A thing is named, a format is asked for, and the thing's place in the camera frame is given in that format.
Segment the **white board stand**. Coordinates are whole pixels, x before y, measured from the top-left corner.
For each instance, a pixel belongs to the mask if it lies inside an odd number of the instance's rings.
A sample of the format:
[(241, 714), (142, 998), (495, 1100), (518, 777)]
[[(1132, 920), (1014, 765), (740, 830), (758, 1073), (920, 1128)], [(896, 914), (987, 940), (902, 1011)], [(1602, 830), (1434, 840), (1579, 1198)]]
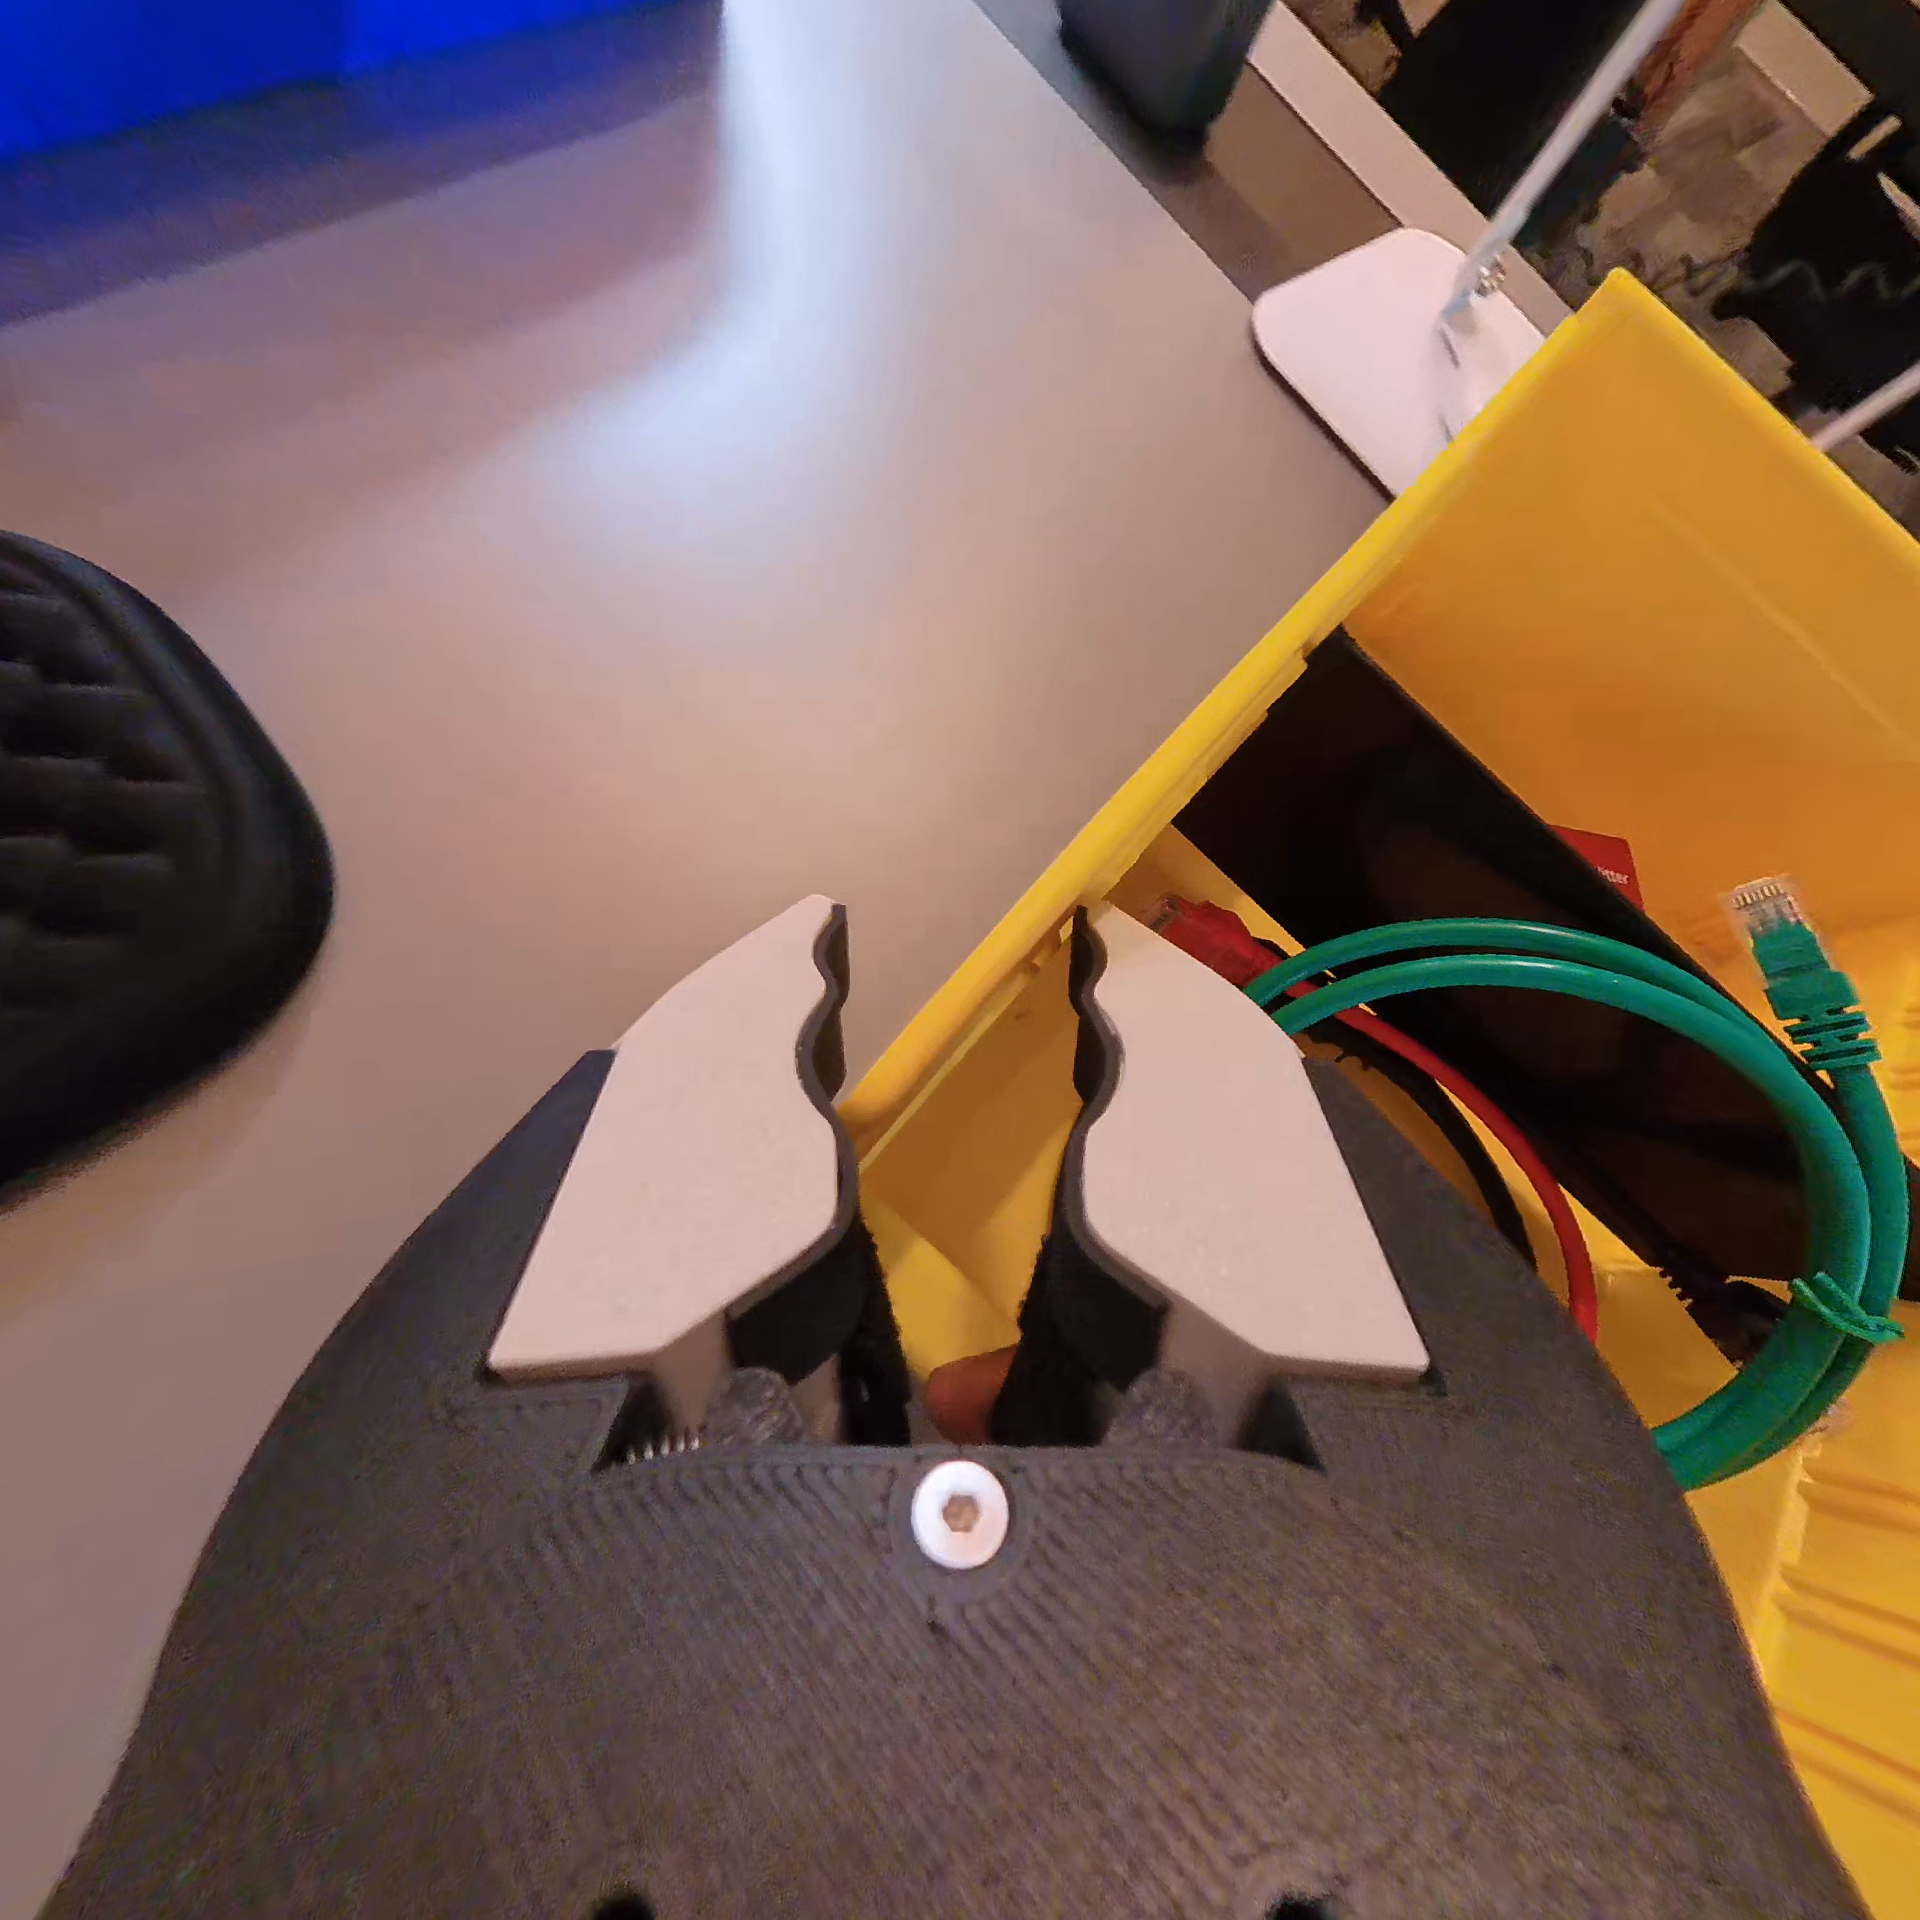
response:
[(1384, 200), (1254, 304), (1254, 351), (1390, 497), (1611, 272), (1859, 485), (1915, 469), (1915, 365), (1817, 412), (1710, 320), (1786, 184), (1870, 97), (1915, 117), (1915, 6), (1273, 6), (1248, 63)]

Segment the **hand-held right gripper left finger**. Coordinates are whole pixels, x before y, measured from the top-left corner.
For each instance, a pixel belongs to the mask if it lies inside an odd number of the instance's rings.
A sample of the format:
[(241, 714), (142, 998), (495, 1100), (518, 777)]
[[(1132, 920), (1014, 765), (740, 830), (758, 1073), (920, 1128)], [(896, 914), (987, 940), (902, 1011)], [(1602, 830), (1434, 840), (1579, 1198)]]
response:
[(694, 1431), (776, 1296), (776, 1350), (749, 1366), (831, 1366), (837, 1320), (853, 1320), (853, 1296), (824, 1308), (824, 1264), (853, 1220), (843, 998), (847, 910), (801, 892), (616, 1039), (487, 1379), (651, 1379), (666, 1421)]

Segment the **grey charger box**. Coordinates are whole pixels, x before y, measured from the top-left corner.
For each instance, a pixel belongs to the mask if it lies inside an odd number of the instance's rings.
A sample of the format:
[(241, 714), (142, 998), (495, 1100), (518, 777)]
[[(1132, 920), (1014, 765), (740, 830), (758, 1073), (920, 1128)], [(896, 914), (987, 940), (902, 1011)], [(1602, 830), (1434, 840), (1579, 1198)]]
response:
[(1157, 139), (1200, 147), (1273, 0), (1060, 0), (1073, 62)]

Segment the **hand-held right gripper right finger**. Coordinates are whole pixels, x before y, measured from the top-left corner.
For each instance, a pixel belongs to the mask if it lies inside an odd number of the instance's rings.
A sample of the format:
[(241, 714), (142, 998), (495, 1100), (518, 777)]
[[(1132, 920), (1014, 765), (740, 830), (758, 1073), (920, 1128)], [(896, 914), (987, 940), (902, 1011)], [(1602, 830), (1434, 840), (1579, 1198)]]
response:
[(1433, 1347), (1297, 1043), (1196, 957), (1098, 902), (1073, 920), (1076, 1122), (1054, 1329), (1132, 1390), (1168, 1366), (1238, 1431), (1273, 1379), (1418, 1388)]

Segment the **yellow storage bin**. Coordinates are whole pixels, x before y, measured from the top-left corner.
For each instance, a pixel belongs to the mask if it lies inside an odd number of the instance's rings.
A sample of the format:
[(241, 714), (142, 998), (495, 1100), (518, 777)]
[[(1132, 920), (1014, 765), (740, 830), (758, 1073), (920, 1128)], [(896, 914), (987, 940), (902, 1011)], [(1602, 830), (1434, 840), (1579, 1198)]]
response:
[[(1726, 892), (1797, 879), (1859, 987), (1915, 1163), (1915, 534), (1611, 272), (1120, 785), (847, 1088), (912, 1374), (1016, 1342), (1073, 1135), (1073, 914), (1185, 892), (1297, 947), (1174, 814), (1332, 637), (1546, 830), (1626, 837), (1646, 920), (1754, 1017), (1763, 987)], [(1354, 1088), (1478, 1218), (1525, 1230), (1544, 1286), (1585, 1266), (1577, 1320), (1646, 1421), (1730, 1388), (1741, 1329), (1792, 1279), (1646, 1266), (1455, 1068), (1455, 1087), (1418, 1073), (1400, 1088), (1357, 1068), (1370, 1028), (1336, 1039)], [(1870, 1912), (1915, 1912), (1915, 1296), (1880, 1314), (1907, 1342), (1786, 1456), (1691, 1499), (1691, 1515)]]

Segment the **blue storage bin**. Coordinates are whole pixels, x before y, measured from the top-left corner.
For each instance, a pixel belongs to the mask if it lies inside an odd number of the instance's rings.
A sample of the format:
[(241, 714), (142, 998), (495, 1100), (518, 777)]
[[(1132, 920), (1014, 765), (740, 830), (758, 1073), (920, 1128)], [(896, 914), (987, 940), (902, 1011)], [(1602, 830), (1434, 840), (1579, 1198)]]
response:
[(666, 0), (10, 0), (0, 157), (57, 157), (207, 112), (301, 105), (338, 129), (470, 123), (707, 77), (723, 6)]

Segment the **black dimpled wrist pad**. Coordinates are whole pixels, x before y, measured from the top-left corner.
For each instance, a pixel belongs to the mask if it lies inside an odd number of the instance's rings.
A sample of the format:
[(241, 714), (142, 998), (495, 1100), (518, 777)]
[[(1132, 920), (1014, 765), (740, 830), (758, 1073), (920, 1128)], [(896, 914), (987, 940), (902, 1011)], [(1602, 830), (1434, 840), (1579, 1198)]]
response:
[(333, 849), (213, 663), (129, 584), (0, 534), (0, 1184), (129, 1135), (317, 973)]

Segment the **person's right hand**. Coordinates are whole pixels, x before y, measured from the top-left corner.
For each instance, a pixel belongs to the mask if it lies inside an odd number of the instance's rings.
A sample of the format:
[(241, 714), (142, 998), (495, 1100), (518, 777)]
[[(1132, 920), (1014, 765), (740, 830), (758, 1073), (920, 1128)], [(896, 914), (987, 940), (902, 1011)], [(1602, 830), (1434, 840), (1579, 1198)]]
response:
[(920, 1388), (927, 1421), (961, 1448), (994, 1445), (994, 1404), (1008, 1390), (1014, 1358), (1016, 1347), (936, 1366)]

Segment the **black bin divider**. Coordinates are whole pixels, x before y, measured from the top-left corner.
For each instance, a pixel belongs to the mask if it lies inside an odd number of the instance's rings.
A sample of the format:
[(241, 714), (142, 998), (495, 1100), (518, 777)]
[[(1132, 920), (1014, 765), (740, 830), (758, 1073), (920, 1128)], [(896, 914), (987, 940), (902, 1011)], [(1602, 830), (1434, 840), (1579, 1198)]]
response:
[[(1546, 920), (1710, 980), (1348, 637), (1269, 707), (1174, 830), (1297, 947), (1390, 920)], [(1803, 1175), (1772, 1100), (1702, 1043), (1552, 994), (1406, 994), (1552, 1184), (1674, 1279), (1803, 1272)]]

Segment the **grey desk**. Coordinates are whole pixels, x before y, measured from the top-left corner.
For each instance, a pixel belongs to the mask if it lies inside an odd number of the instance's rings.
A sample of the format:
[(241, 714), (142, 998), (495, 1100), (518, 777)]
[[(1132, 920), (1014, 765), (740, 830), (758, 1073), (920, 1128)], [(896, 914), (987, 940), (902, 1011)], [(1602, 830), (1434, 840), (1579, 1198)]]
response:
[(10, 1200), (10, 1912), (462, 1170), (797, 892), (866, 1073), (1370, 528), (1248, 309), (1400, 199), (1269, 77), (1151, 150), (1054, 6), (639, 6), (10, 169), (10, 528), (333, 840), (301, 998)]

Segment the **red ethernet splitter box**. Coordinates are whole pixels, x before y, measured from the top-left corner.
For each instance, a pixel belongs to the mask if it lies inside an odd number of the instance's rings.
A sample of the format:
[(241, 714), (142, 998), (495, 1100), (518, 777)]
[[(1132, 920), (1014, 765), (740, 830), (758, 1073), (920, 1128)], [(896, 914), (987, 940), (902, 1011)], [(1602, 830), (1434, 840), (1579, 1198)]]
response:
[(1646, 890), (1640, 890), (1640, 860), (1630, 860), (1630, 840), (1626, 837), (1602, 837), (1602, 830), (1560, 830), (1552, 837), (1602, 873), (1611, 879), (1630, 910), (1646, 910)]

